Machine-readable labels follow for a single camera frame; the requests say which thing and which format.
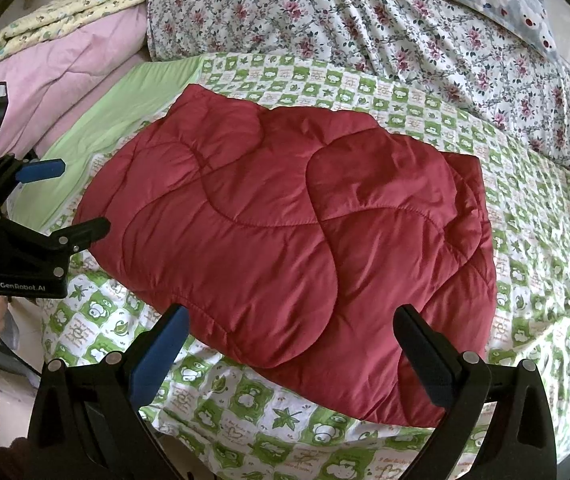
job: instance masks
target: green checkered bed sheet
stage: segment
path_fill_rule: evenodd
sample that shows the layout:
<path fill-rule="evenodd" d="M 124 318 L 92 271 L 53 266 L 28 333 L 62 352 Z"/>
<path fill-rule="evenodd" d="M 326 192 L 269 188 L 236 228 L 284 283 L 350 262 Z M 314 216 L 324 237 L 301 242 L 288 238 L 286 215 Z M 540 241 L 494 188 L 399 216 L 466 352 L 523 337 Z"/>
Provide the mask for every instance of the green checkered bed sheet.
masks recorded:
<path fill-rule="evenodd" d="M 529 358 L 538 364 L 558 457 L 564 458 L 570 452 L 570 173 L 440 99 L 324 62 L 211 54 L 204 56 L 199 84 L 265 107 L 366 112 L 390 132 L 480 159 L 498 279 L 488 361 L 514 364 Z M 142 118 L 119 147 L 167 109 Z M 85 187 L 116 151 L 95 153 Z M 69 197 L 48 232 L 70 223 L 81 197 Z M 40 305 L 46 357 L 69 365 L 95 363 L 109 351 L 125 349 L 158 318 L 87 251 L 72 260 L 68 297 Z M 491 412 L 486 406 L 457 474 L 472 463 Z M 192 337 L 141 414 L 228 480 L 396 478 L 430 435 L 331 412 Z"/>

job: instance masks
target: pink floral pattern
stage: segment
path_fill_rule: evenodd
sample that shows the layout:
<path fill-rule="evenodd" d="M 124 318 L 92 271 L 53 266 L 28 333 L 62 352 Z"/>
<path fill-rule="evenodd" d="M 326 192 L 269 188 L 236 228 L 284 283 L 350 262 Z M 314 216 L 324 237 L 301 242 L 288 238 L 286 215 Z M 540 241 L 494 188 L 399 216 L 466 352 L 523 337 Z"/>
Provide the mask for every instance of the pink floral pattern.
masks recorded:
<path fill-rule="evenodd" d="M 449 0 L 149 0 L 154 60 L 290 52 L 396 78 L 570 170 L 570 69 Z"/>

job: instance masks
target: green sheet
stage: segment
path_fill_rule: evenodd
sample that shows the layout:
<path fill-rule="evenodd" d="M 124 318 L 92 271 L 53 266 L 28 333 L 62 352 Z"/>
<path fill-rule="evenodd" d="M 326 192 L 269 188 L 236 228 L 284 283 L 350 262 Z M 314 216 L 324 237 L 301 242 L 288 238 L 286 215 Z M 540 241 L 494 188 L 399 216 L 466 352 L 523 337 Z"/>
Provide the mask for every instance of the green sheet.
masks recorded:
<path fill-rule="evenodd" d="M 43 156 L 62 158 L 65 174 L 23 187 L 13 200 L 12 219 L 36 231 L 47 229 L 69 196 L 97 171 L 95 153 L 112 152 L 136 125 L 153 115 L 200 76 L 202 57 L 143 63 L 130 70 Z"/>
<path fill-rule="evenodd" d="M 207 54 L 201 72 L 198 83 L 225 96 L 265 107 L 367 112 L 390 132 L 480 159 L 498 280 L 487 360 L 506 365 L 524 358 L 536 362 L 550 402 L 558 459 L 567 456 L 570 173 L 487 122 L 384 78 L 291 55 Z M 139 121 L 124 139 L 144 126 Z M 94 155 L 94 174 L 112 153 Z M 90 181 L 88 176 L 83 185 Z M 69 225 L 81 196 L 69 197 L 50 230 Z M 72 258 L 69 278 L 67 298 L 38 300 L 44 312 L 46 359 L 61 358 L 70 366 L 93 364 L 110 351 L 127 348 L 158 319 L 151 306 L 107 275 L 89 251 Z M 491 412 L 488 405 L 455 474 L 470 468 Z M 181 440 L 224 480 L 396 478 L 431 433 L 326 410 L 193 337 L 142 414 L 156 430 Z"/>

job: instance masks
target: red quilt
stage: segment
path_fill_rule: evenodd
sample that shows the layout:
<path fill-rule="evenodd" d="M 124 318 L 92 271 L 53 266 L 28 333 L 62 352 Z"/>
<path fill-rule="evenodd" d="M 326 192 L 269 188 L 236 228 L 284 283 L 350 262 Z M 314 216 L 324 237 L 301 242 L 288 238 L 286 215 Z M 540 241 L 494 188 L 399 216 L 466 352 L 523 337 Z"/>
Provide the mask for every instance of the red quilt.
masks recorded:
<path fill-rule="evenodd" d="M 189 86 L 90 184 L 92 254 L 265 378 L 345 415 L 434 426 L 392 333 L 413 304 L 484 354 L 495 310 L 479 161 L 390 135 L 368 114 L 267 110 Z"/>

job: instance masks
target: pink blanket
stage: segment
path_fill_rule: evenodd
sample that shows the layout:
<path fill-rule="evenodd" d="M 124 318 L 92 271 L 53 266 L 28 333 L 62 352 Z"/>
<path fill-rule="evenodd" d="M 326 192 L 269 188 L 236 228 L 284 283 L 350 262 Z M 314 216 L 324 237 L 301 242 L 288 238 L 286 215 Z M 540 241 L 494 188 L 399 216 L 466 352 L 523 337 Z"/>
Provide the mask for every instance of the pink blanket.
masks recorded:
<path fill-rule="evenodd" d="M 98 86 L 72 106 L 65 114 L 62 115 L 62 117 L 60 117 L 59 120 L 56 121 L 56 124 L 47 131 L 47 133 L 34 146 L 36 154 L 38 156 L 43 156 L 45 152 L 52 147 L 52 144 L 72 126 L 74 126 L 74 123 L 80 119 L 87 110 L 94 106 L 95 102 L 110 91 L 111 87 L 120 81 L 127 72 L 145 61 L 150 61 L 149 52 L 146 48 L 142 48 L 103 79 Z"/>
<path fill-rule="evenodd" d="M 146 4 L 141 4 L 0 61 L 9 97 L 0 156 L 23 156 L 34 148 L 60 117 L 141 49 L 145 34 Z M 55 129 L 47 143 L 65 131 Z"/>

